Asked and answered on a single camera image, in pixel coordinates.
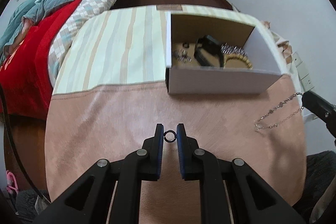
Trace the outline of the black wristband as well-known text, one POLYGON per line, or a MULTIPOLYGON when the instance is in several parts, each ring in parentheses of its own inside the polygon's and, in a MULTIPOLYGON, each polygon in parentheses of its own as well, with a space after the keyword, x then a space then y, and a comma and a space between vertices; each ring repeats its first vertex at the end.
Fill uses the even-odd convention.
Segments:
POLYGON ((194 48, 194 58, 201 67, 213 67, 203 54, 203 51, 209 53, 211 56, 217 57, 219 67, 224 67, 224 44, 210 35, 205 35, 199 38, 194 48))

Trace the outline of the checkered bed quilt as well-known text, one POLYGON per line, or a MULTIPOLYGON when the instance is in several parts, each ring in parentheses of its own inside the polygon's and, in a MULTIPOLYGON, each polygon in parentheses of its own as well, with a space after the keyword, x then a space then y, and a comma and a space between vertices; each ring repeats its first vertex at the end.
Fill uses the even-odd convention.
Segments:
POLYGON ((55 85, 63 60, 80 28, 90 18, 109 10, 115 2, 116 0, 82 0, 63 24, 49 50, 48 71, 52 86, 55 85))

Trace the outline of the pink striped table cloth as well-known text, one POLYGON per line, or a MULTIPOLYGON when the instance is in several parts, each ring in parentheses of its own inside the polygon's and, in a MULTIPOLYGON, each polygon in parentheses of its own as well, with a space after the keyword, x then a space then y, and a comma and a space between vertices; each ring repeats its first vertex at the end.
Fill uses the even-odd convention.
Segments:
POLYGON ((159 123, 167 130, 183 123, 187 135, 219 159, 242 158, 288 204, 301 198, 305 134, 287 67, 260 94, 167 91, 167 16, 208 8, 134 7, 106 11, 84 23, 61 65, 47 116, 46 179, 52 200, 99 159, 121 160, 139 149, 159 123))

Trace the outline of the red bed cover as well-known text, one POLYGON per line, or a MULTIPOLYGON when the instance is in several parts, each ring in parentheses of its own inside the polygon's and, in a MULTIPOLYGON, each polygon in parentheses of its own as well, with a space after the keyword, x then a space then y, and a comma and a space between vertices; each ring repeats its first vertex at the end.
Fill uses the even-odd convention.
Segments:
POLYGON ((1 88, 9 114, 47 118, 53 91, 48 71, 51 42, 81 1, 67 3, 35 25, 25 20, 10 54, 1 60, 1 88))

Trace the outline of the open cardboard box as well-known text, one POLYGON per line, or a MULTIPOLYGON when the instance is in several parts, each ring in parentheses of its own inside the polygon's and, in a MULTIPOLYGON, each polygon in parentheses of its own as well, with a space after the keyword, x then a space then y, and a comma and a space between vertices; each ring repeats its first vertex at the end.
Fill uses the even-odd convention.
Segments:
POLYGON ((169 94, 260 94, 286 72, 272 35, 253 16, 208 8, 200 13, 170 12, 167 16, 166 86, 169 94), (197 40, 205 35, 224 44, 224 67, 203 51, 213 67, 194 58, 197 40), (173 51, 192 58, 182 63, 173 51))

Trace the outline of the small silver earrings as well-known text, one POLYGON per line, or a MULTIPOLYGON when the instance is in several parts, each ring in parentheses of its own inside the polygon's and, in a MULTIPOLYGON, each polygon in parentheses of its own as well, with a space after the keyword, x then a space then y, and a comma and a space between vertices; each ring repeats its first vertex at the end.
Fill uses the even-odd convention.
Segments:
POLYGON ((188 55, 187 50, 184 49, 174 50, 173 58, 182 63, 190 63, 192 60, 192 58, 188 55))

